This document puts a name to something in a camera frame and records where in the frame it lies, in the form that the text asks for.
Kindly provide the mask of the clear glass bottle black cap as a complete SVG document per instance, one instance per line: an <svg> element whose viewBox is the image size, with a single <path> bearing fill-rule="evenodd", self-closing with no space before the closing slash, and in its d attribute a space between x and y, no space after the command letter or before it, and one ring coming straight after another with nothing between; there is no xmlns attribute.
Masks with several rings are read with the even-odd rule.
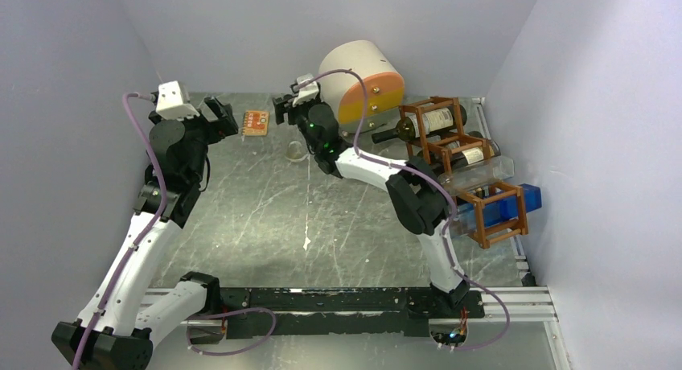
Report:
<svg viewBox="0 0 682 370"><path fill-rule="evenodd" d="M302 162L308 155L307 147L300 141L291 141L286 147L285 158L290 162Z"/></svg>

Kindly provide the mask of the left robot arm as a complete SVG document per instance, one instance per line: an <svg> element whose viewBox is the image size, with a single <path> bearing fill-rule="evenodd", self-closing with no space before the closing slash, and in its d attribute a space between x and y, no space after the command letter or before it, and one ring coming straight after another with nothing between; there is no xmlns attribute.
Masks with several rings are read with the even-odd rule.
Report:
<svg viewBox="0 0 682 370"><path fill-rule="evenodd" d="M150 163L124 242L103 282L72 322L51 340L74 369L144 369L154 347L182 321L224 310L217 277L190 272L151 306L142 300L169 243L180 234L210 175L208 148L237 134L232 107L204 100L209 115L186 99L147 96L152 128L141 132Z"/></svg>

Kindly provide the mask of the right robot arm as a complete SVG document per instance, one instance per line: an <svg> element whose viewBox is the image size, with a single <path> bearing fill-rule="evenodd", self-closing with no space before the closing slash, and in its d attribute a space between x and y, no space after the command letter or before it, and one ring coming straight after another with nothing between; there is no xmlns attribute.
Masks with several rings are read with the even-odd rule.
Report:
<svg viewBox="0 0 682 370"><path fill-rule="evenodd" d="M355 150L339 132L331 107L319 97L297 105L294 96L274 97L276 123L296 125L319 169L386 192L401 225L417 236L429 266L433 304L445 317L465 305L470 289L452 245L449 225L455 206L425 160L382 158Z"/></svg>

